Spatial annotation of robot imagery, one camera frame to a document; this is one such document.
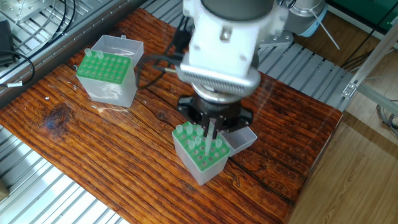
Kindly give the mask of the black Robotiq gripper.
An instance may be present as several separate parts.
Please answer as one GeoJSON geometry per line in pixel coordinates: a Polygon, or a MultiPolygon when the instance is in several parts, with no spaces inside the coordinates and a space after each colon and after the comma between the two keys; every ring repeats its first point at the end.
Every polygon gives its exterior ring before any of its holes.
{"type": "Polygon", "coordinates": [[[213,103],[206,101],[197,94],[182,95],[178,99],[178,112],[192,124],[203,128],[205,147],[210,147],[210,123],[212,139],[216,139],[218,132],[227,133],[252,125],[253,110],[242,106],[240,101],[234,103],[213,103]]]}

